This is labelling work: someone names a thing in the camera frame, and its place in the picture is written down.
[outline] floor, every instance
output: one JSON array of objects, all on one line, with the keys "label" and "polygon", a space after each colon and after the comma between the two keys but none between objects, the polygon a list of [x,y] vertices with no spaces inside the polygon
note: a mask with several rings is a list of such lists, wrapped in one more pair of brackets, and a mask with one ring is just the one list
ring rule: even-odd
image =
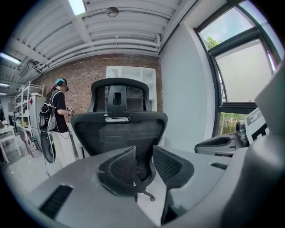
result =
[{"label": "floor", "polygon": [[[8,144],[4,147],[4,150],[6,151],[10,164],[4,164],[0,169],[9,187],[14,188],[17,192],[26,197],[33,189],[49,178],[46,173],[47,170],[52,176],[62,167],[57,161],[53,164],[45,163],[42,153],[38,150],[33,152],[34,158],[32,158],[31,155],[28,154],[27,148],[19,136],[16,136],[16,140],[22,156],[19,156],[14,143]],[[154,181],[147,186],[147,191],[155,196],[155,201],[152,202],[149,196],[139,193],[137,197],[138,206],[154,224],[160,226],[166,187],[157,172]]]}]

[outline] chair headrest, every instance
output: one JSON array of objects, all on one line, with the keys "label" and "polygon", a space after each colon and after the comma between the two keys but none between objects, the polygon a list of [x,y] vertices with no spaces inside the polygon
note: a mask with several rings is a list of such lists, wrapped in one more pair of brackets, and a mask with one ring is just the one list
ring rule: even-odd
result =
[{"label": "chair headrest", "polygon": [[106,78],[91,86],[87,112],[108,112],[108,116],[128,116],[128,111],[151,111],[148,86],[128,78]]}]

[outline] sky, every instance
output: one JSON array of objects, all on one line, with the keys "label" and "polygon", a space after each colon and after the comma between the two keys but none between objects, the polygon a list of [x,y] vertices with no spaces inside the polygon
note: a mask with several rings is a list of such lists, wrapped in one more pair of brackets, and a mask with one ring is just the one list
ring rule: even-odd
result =
[{"label": "sky", "polygon": [[210,36],[220,42],[250,28],[252,25],[232,8],[202,30],[201,34],[205,40]]}]

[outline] white pants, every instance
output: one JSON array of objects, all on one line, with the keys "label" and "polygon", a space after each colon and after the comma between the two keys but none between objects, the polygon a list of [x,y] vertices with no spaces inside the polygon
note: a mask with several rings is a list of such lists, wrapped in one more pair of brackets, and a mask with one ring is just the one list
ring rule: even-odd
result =
[{"label": "white pants", "polygon": [[69,132],[58,133],[52,131],[53,142],[56,151],[55,159],[59,160],[62,167],[65,167],[72,162],[75,162],[75,154],[73,151]]}]

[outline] white ceiling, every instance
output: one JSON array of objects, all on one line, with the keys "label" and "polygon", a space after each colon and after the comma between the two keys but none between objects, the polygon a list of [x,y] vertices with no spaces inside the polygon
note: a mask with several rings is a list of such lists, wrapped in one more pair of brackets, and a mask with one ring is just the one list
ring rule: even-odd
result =
[{"label": "white ceiling", "polygon": [[[68,0],[39,1],[19,23],[4,50],[22,64],[1,59],[0,82],[26,83],[39,72],[96,54],[157,55],[195,0],[84,2],[87,11],[74,16]],[[113,18],[106,14],[112,6],[119,9]],[[33,70],[20,77],[27,63]]]}]

